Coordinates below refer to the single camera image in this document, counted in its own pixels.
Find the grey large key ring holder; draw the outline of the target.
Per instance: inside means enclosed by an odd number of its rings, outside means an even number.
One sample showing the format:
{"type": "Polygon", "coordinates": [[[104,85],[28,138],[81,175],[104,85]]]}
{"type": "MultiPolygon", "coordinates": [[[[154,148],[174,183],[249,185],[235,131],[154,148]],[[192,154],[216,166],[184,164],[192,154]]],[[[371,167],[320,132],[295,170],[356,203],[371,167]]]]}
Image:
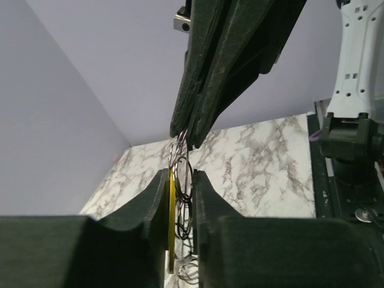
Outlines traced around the grey large key ring holder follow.
{"type": "Polygon", "coordinates": [[[177,286],[180,282],[198,285],[198,257],[193,244],[193,168],[189,161],[187,131],[182,131],[170,147],[168,159],[169,184],[172,172],[176,189],[175,209],[175,265],[174,273],[177,286]]]}

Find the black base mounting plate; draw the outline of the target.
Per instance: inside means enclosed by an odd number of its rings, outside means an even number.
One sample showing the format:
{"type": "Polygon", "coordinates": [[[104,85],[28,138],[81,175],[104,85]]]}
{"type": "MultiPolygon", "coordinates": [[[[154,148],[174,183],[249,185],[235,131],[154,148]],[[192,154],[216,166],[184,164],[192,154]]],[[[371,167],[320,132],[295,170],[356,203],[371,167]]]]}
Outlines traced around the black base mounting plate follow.
{"type": "Polygon", "coordinates": [[[383,133],[361,114],[307,117],[318,218],[355,224],[383,240],[383,133]]]}

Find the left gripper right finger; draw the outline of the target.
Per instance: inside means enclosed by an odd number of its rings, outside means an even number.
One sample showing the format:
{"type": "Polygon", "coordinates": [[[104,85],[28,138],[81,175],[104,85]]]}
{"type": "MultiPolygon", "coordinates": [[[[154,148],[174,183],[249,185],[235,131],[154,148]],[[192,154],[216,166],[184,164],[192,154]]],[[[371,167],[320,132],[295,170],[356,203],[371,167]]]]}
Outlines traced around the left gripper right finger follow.
{"type": "Polygon", "coordinates": [[[200,287],[382,287],[383,236],[337,218],[245,217],[193,175],[200,287]]]}

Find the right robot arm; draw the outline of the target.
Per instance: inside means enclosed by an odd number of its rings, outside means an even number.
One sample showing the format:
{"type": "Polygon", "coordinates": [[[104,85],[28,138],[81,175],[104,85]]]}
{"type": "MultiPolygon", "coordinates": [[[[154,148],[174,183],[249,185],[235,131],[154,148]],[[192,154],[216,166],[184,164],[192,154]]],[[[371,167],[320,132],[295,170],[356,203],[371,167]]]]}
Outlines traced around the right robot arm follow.
{"type": "MultiPolygon", "coordinates": [[[[174,17],[188,34],[170,135],[198,148],[218,116],[276,63],[304,1],[187,1],[174,17]]],[[[383,38],[382,1],[338,1],[343,32],[320,152],[346,185],[369,183],[383,155],[374,86],[383,38]]]]}

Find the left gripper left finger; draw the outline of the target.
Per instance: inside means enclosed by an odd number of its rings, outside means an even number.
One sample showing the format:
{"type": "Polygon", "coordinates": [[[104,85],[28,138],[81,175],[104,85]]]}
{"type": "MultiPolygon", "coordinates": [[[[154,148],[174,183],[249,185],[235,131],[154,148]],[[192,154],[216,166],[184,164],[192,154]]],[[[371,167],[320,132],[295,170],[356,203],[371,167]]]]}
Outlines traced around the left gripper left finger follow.
{"type": "Polygon", "coordinates": [[[167,169],[115,212],[1,218],[2,287],[163,287],[167,169]]]}

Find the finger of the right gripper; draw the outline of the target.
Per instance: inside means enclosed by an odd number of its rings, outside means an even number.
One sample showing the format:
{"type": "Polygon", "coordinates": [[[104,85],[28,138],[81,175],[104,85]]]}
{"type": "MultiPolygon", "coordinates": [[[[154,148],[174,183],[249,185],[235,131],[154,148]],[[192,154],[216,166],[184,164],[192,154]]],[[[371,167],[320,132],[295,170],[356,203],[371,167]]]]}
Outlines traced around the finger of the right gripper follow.
{"type": "Polygon", "coordinates": [[[189,19],[189,30],[171,137],[186,131],[189,138],[205,138],[230,105],[221,99],[221,93],[232,66],[219,64],[218,55],[235,5],[236,1],[187,1],[178,11],[189,19]]]}
{"type": "MultiPolygon", "coordinates": [[[[219,64],[232,66],[222,100],[231,105],[260,74],[270,72],[304,5],[305,1],[236,1],[218,55],[219,64]]],[[[187,143],[199,148],[205,138],[187,137],[187,143]]]]}

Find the yellow key tag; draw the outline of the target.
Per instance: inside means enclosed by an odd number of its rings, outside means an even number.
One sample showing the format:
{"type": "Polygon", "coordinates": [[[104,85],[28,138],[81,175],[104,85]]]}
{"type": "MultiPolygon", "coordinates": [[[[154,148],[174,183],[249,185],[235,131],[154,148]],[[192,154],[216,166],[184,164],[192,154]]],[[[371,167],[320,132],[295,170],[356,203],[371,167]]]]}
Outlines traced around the yellow key tag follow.
{"type": "Polygon", "coordinates": [[[169,262],[168,273],[174,273],[175,265],[175,209],[176,209],[176,189],[175,182],[173,180],[172,172],[170,172],[170,186],[169,186],[169,232],[168,232],[168,244],[169,244],[169,262]]]}

